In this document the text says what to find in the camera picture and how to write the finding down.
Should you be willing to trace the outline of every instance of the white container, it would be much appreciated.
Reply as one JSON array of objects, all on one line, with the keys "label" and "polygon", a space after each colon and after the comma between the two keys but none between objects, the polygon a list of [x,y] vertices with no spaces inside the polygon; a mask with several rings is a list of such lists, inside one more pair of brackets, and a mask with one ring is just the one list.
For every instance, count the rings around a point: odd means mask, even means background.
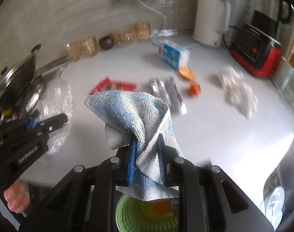
[{"label": "white container", "polygon": [[194,40],[202,45],[219,47],[228,30],[231,4],[221,0],[197,0]]}]

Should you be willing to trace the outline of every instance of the kitchen counter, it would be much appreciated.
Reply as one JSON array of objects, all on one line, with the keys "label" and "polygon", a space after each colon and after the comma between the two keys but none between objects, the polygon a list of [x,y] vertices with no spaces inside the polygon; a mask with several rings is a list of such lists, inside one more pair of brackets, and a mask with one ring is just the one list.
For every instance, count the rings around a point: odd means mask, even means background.
[{"label": "kitchen counter", "polygon": [[[190,39],[180,39],[189,45]],[[202,89],[199,98],[187,94],[189,83],[161,62],[157,48],[149,43],[133,44],[100,52],[96,57],[70,64],[62,78],[73,93],[73,123],[60,152],[34,163],[22,180],[55,185],[75,165],[92,167],[114,156],[104,133],[104,122],[85,105],[90,90],[102,79],[135,82],[138,90],[150,92],[149,79],[173,76],[188,113],[172,116],[177,142],[185,157],[195,165],[219,165],[260,207],[263,186],[279,164],[294,137],[294,114],[269,80],[248,74],[225,49],[190,49],[189,67]],[[258,112],[247,120],[227,103],[215,74],[233,66],[244,71],[245,82],[258,98]]]}]

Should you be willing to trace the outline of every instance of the finger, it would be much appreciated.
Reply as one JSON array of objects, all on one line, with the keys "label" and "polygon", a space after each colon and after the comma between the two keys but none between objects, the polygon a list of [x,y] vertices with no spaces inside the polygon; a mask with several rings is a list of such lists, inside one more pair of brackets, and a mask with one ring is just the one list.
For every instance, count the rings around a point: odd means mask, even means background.
[{"label": "finger", "polygon": [[8,202],[9,210],[11,210],[13,212],[17,208],[19,208],[25,195],[26,195],[25,194],[25,187],[24,187],[24,185],[20,184],[18,195],[16,196],[16,198],[14,200],[11,200]]},{"label": "finger", "polygon": [[16,214],[20,214],[23,212],[30,204],[30,198],[28,195],[25,194],[24,199],[22,200],[18,209],[15,210]]},{"label": "finger", "polygon": [[6,189],[3,192],[3,196],[7,202],[16,198],[16,196],[18,195],[19,187],[20,187],[20,180],[17,179],[8,189]]}]

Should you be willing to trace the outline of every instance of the towel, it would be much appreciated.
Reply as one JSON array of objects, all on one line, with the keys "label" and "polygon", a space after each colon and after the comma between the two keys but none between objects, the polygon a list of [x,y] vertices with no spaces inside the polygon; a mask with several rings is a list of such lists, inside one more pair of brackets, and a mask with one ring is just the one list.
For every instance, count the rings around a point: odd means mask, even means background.
[{"label": "towel", "polygon": [[184,158],[167,104],[145,92],[111,90],[88,96],[85,105],[106,123],[111,149],[128,145],[132,134],[137,138],[133,182],[129,187],[116,187],[118,191],[142,201],[178,196],[178,187],[163,186],[157,156],[157,138],[162,134],[165,145]]}]

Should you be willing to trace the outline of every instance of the orange object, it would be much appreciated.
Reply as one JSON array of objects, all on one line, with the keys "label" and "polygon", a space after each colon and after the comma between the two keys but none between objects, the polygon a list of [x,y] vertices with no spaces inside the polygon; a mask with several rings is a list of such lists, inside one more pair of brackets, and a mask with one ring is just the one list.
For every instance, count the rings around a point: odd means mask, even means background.
[{"label": "orange object", "polygon": [[170,201],[163,200],[163,201],[156,201],[154,203],[156,211],[158,214],[165,214],[172,211],[172,207],[170,205]]},{"label": "orange object", "polygon": [[196,81],[196,76],[189,67],[180,67],[179,73],[188,80]]},{"label": "orange object", "polygon": [[202,94],[199,84],[193,84],[188,90],[190,96],[199,96]]}]

